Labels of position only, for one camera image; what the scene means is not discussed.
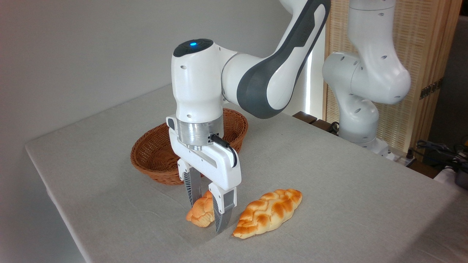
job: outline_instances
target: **wooden block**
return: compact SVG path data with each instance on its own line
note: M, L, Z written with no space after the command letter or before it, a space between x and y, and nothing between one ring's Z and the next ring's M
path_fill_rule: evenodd
M331 130L331 124L324 120L317 120L312 125L327 132Z
M303 111L300 111L296 114L293 115L294 118L299 119L301 121L307 122L308 124L311 124L317 120L316 117L309 115Z

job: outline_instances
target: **gray table cover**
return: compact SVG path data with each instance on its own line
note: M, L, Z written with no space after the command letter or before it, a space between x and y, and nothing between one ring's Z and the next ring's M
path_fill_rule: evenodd
M130 150L176 110L171 86L29 142L26 149L88 262L468 262L468 197L286 114L248 119L238 206L224 232L185 221L182 185L141 174ZM203 178L204 190L208 180ZM232 237L262 194L303 200L277 230Z

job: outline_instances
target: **bread loaf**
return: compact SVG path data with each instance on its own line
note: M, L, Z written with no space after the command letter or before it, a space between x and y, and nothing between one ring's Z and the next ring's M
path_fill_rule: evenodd
M200 227L207 227L214 221L213 195L210 191L199 198L185 217L187 221Z
M233 236L244 239L277 229L293 216L301 201L302 193L294 189L278 189L262 195L247 205Z

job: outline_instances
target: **bamboo panel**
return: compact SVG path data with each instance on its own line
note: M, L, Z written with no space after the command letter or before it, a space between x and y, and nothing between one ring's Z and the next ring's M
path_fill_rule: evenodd
M448 14L453 12L460 0L398 0L394 18L394 44L398 57L411 75L411 89L405 99L397 105L376 103L380 113L377 137L388 142L392 147L406 151L410 146L411 135L419 122L427 122L433 115L428 105L435 104L433 99L419 100L421 89L438 80L441 75L435 74L442 68L448 56L447 46L451 44L450 35L444 35L452 25L446 23ZM349 0L332 1L329 26L327 27L328 53L356 50L346 36L347 13ZM336 99L330 88L326 88L324 98L326 108L325 120L339 121L339 110Z

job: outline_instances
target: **white wall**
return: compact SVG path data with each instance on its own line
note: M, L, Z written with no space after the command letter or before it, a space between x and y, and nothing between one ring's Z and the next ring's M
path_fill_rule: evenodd
M276 0L0 1L0 262L82 262L24 143L170 83L192 38L263 57Z

